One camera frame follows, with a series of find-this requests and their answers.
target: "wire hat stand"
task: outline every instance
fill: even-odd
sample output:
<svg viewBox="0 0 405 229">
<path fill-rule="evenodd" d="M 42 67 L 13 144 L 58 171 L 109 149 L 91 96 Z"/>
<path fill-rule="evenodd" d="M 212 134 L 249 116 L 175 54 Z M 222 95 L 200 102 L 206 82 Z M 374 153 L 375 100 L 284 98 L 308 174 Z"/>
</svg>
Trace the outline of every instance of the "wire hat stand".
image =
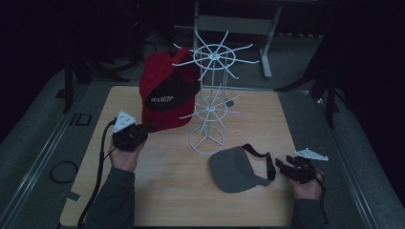
<svg viewBox="0 0 405 229">
<path fill-rule="evenodd" d="M 196 50 L 190 50 L 193 53 L 193 60 L 183 62 L 180 64 L 173 64 L 174 66 L 183 66 L 187 64 L 196 64 L 201 69 L 200 82 L 203 88 L 203 79 L 208 73 L 211 75 L 211 85 L 208 93 L 203 90 L 200 92 L 200 99 L 195 103 L 194 113 L 180 117 L 187 118 L 189 116 L 196 115 L 203 121 L 201 126 L 195 128 L 189 137 L 190 146 L 199 154 L 213 155 L 218 153 L 225 145 L 225 137 L 223 131 L 214 126 L 214 123 L 220 123 L 224 130 L 227 132 L 226 126 L 223 123 L 223 118 L 227 114 L 242 114 L 243 112 L 232 112 L 228 110 L 228 107 L 233 105 L 233 100 L 239 96 L 225 99 L 227 78 L 231 75 L 235 79 L 239 77 L 235 76 L 229 68 L 236 62 L 242 62 L 246 64 L 256 64 L 259 61 L 247 61 L 238 59 L 235 51 L 245 50 L 252 45 L 230 49 L 224 45 L 224 41 L 228 35 L 228 31 L 224 35 L 224 38 L 220 44 L 205 44 L 199 34 L 196 32 L 197 37 L 202 42 L 202 46 Z M 219 76 L 223 78 L 222 83 L 219 86 L 215 85 L 215 77 Z"/>
</svg>

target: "sleeve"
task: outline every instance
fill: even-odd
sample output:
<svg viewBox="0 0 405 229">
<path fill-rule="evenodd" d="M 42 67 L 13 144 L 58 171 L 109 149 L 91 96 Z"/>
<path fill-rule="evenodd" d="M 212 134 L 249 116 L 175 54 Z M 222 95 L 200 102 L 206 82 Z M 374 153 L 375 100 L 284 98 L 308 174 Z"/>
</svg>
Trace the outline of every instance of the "sleeve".
<svg viewBox="0 0 405 229">
<path fill-rule="evenodd" d="M 135 174 L 112 167 L 86 217 L 86 229 L 133 228 Z"/>
<path fill-rule="evenodd" d="M 290 229 L 325 229 L 319 201 L 298 198 L 294 201 Z"/>
</svg>

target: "visor strap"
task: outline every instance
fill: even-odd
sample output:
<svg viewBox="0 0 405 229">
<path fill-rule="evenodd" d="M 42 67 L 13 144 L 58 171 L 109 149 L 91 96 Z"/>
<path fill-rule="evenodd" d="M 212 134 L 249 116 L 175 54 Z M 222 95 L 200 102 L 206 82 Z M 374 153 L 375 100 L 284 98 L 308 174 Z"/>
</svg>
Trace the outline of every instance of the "visor strap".
<svg viewBox="0 0 405 229">
<path fill-rule="evenodd" d="M 265 155 L 261 155 L 255 149 L 253 149 L 253 147 L 249 143 L 243 145 L 242 148 L 244 148 L 253 156 L 260 158 L 266 157 L 267 179 L 274 180 L 276 178 L 276 169 L 274 168 L 273 160 L 271 159 L 271 155 L 269 152 L 267 152 Z"/>
</svg>

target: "person's hand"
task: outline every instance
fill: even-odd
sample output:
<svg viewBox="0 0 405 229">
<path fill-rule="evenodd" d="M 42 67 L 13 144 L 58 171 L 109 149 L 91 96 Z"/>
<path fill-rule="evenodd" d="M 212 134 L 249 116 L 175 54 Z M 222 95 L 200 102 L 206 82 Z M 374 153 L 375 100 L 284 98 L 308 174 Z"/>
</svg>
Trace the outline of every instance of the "person's hand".
<svg viewBox="0 0 405 229">
<path fill-rule="evenodd" d="M 111 165 L 115 168 L 134 173 L 135 169 L 137 168 L 140 150 L 142 150 L 145 142 L 146 141 L 140 144 L 132 152 L 121 151 L 119 148 L 115 148 L 115 146 L 113 146 L 113 142 L 111 142 L 111 147 L 109 150 L 109 152 L 113 151 L 110 153 Z"/>
<path fill-rule="evenodd" d="M 323 182 L 323 173 L 320 171 L 316 172 L 316 177 Z M 300 182 L 288 179 L 292 186 L 292 191 L 294 193 L 294 198 L 309 198 L 319 200 L 322 194 L 321 184 L 313 179 L 312 181 L 301 184 Z"/>
</svg>

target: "cap brim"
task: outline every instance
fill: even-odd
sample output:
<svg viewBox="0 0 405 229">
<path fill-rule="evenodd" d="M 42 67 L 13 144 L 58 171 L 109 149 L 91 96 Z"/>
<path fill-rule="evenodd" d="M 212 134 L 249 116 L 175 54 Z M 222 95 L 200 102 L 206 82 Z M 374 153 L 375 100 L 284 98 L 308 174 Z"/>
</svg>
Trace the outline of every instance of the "cap brim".
<svg viewBox="0 0 405 229">
<path fill-rule="evenodd" d="M 154 129 L 151 131 L 158 132 L 167 129 L 177 128 L 187 124 L 191 116 L 180 118 L 194 113 L 195 98 L 192 97 L 184 104 L 166 112 L 153 112 L 146 106 L 142 107 L 142 125 L 153 124 Z"/>
</svg>

